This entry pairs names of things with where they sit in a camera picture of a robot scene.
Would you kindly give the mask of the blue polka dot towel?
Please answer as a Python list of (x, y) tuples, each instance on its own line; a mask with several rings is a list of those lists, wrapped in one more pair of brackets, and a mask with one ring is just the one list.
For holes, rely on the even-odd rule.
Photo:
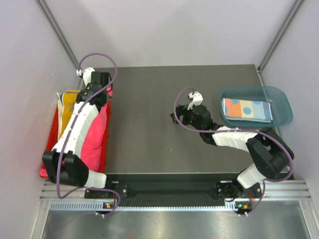
[(271, 106), (266, 101), (250, 101), (223, 98), (222, 114), (228, 120), (245, 120), (270, 123), (273, 120)]

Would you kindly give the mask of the pink towel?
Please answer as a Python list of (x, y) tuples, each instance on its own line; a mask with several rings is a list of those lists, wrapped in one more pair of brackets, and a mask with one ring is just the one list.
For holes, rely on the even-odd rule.
[[(55, 111), (51, 131), (49, 134), (46, 149), (50, 150), (61, 138), (67, 124), (69, 123), (79, 90), (67, 90), (64, 93), (57, 93), (57, 108)], [(81, 159), (90, 170), (101, 172), (106, 160), (105, 146), (108, 141), (108, 117), (111, 114), (111, 103), (108, 102), (100, 110), (89, 128), (81, 150)]]

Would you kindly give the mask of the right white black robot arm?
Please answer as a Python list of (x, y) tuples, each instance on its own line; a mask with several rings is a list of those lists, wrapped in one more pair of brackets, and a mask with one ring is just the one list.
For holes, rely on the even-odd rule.
[(228, 128), (215, 123), (204, 105), (192, 108), (178, 105), (170, 116), (174, 124), (198, 132), (207, 144), (231, 147), (250, 154), (253, 164), (240, 172), (229, 185), (234, 198), (246, 196), (260, 181), (281, 182), (292, 175), (289, 172), (280, 177), (287, 166), (293, 167), (294, 154), (270, 127), (261, 130)]

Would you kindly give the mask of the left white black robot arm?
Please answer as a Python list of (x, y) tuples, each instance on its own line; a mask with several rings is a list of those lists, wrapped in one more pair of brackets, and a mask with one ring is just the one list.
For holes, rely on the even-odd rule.
[(70, 121), (53, 148), (44, 152), (42, 162), (52, 183), (93, 187), (106, 198), (112, 194), (113, 185), (107, 182), (106, 174), (89, 169), (81, 152), (92, 123), (111, 98), (108, 89), (112, 78), (108, 72), (88, 68), (83, 80), (86, 87), (76, 96)]

